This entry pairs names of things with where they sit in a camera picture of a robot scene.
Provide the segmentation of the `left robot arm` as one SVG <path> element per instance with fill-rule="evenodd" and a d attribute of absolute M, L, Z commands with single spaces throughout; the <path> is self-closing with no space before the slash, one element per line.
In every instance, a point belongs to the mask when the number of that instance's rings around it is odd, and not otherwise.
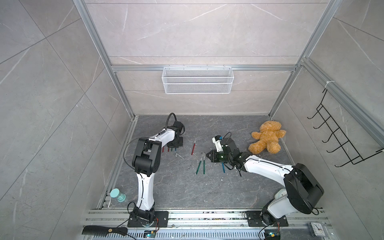
<path fill-rule="evenodd" d="M 170 113 L 165 127 L 159 133 L 152 137 L 136 138 L 138 142 L 132 163 L 128 165 L 138 178 L 138 200 L 131 216 L 145 227 L 155 221 L 154 177 L 161 163 L 163 148 L 182 147 L 184 133 L 184 124 L 177 120 L 175 113 Z"/>

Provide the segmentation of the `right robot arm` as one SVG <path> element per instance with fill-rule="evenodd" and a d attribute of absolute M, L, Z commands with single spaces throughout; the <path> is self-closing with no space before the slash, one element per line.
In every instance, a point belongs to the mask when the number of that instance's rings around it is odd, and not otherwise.
<path fill-rule="evenodd" d="M 212 142 L 216 148 L 206 154 L 211 162 L 223 163 L 228 170 L 261 175 L 283 186 L 260 213 L 266 226 L 294 212 L 311 214 L 324 194 L 323 187 L 303 164 L 283 165 L 240 152 L 230 137 L 216 135 Z"/>

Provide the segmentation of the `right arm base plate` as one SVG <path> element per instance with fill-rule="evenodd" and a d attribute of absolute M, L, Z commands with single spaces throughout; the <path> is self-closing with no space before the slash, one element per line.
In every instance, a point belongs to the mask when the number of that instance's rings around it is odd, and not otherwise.
<path fill-rule="evenodd" d="M 246 211 L 244 217 L 248 221 L 249 227 L 265 227 L 268 224 L 273 227 L 289 226 L 286 216 L 276 219 L 268 212 Z"/>

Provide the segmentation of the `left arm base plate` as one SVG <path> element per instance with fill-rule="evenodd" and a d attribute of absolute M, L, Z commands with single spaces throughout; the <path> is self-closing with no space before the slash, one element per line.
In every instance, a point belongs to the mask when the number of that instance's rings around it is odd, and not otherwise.
<path fill-rule="evenodd" d="M 168 226 L 169 212 L 168 211 L 155 211 L 146 212 L 139 216 L 134 213 L 131 214 L 127 227 L 128 228 L 139 228 L 139 227 L 160 227 L 165 228 Z"/>

